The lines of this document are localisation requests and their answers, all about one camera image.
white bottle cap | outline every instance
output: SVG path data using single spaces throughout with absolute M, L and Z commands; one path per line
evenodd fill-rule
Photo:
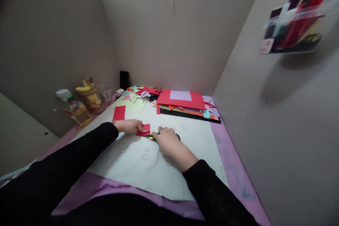
M 68 89 L 61 89 L 56 91 L 55 94 L 63 101 L 67 101 L 67 98 L 72 96 L 72 93 Z

left hand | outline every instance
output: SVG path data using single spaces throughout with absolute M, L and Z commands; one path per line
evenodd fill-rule
M 115 127 L 119 132 L 125 132 L 128 134 L 134 134 L 137 131 L 148 132 L 149 130 L 145 130 L 142 127 L 142 121 L 137 119 L 129 119 L 129 120 L 120 120 L 115 121 Z

printed number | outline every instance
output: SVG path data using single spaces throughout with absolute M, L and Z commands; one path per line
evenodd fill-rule
M 173 162 L 172 161 L 166 161 L 166 165 L 173 166 Z

purple paper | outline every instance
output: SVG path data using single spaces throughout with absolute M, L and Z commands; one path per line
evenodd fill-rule
M 210 104 L 212 104 L 213 106 L 215 106 L 215 103 L 214 103 L 212 97 L 210 97 L 210 96 L 204 96 L 204 95 L 203 95 L 202 98 L 203 98 L 204 100 L 211 100 L 211 101 L 210 101 Z M 210 108 L 211 108 L 211 110 L 213 111 L 213 113 L 211 113 L 211 115 L 215 115 L 215 116 L 217 116 L 217 117 L 220 117 L 219 111 L 218 111 L 216 108 L 212 108 L 212 107 L 210 107 Z
M 191 93 L 184 91 L 171 91 L 169 95 L 171 100 L 183 100 L 183 101 L 192 101 Z
M 140 98 L 150 97 L 150 96 L 151 96 L 151 95 L 150 95 L 150 93 L 149 93 L 148 91 L 143 91 L 143 92 L 141 93 Z

table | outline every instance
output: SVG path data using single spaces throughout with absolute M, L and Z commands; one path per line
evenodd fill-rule
M 227 128 L 223 122 L 221 124 L 210 124 L 224 165 L 224 168 L 220 170 L 225 172 L 231 191 L 254 216 L 257 223 L 265 226 L 270 225 L 266 212 L 242 164 Z M 80 131 L 76 126 L 72 128 L 53 148 L 42 154 L 36 161 L 41 161 L 51 153 L 66 146 Z M 181 216 L 198 220 L 204 219 L 195 201 L 168 200 L 159 195 L 112 179 L 106 179 L 90 172 L 85 172 L 75 185 L 72 186 L 69 193 L 59 203 L 52 215 L 66 214 L 92 198 L 116 193 L 138 194 L 153 201 L 158 206 Z

